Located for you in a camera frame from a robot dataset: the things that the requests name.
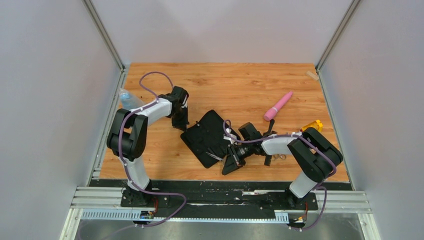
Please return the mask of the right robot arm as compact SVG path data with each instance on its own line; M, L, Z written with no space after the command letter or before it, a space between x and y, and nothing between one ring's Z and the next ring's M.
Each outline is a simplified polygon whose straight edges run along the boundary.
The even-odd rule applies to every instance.
M298 209L306 201L306 195L318 188L328 177L337 172L337 166L343 161L341 152L330 143L317 129L308 127L300 132L277 134L273 130L275 121L269 122L264 133L257 131L248 122L238 131L244 140L231 133L231 121L224 120L222 128L225 139L229 140L223 175L231 173L245 165L245 159L251 155L264 156L264 165L271 164L275 155L292 155L301 168L300 174L285 190L286 204Z

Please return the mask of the black zippered tool case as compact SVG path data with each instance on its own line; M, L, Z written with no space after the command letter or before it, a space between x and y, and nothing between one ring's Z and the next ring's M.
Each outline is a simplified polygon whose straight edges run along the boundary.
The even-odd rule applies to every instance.
M224 120L215 110L209 110L196 124L180 135L181 140L206 169L218 162L206 152L220 158L224 158L227 154L230 142L223 139L223 123Z

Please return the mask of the silver scissors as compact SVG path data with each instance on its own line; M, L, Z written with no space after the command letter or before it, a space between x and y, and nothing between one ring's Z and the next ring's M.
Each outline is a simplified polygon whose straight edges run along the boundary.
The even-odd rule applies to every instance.
M286 154L274 154L272 156L272 161L276 161L276 160L285 160L287 158Z
M213 153L206 152L206 154L207 154L208 156L210 156L211 158L214 158L215 160L219 161L219 162L222 162L222 161L224 160L223 158L221 158L221 157L219 157L219 156L217 156L217 155L215 155L215 154L213 154Z

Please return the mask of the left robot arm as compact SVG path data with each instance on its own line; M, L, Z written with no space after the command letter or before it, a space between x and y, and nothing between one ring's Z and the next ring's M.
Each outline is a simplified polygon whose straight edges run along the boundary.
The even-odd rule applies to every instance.
M113 119L106 146L123 165L127 185L134 190L134 200L140 206L149 206L153 195L149 190L150 178L146 173L142 154L147 145L148 127L162 119L171 119L173 128L185 132L188 120L189 93L174 86L167 94L157 95L152 102L131 110L118 109Z

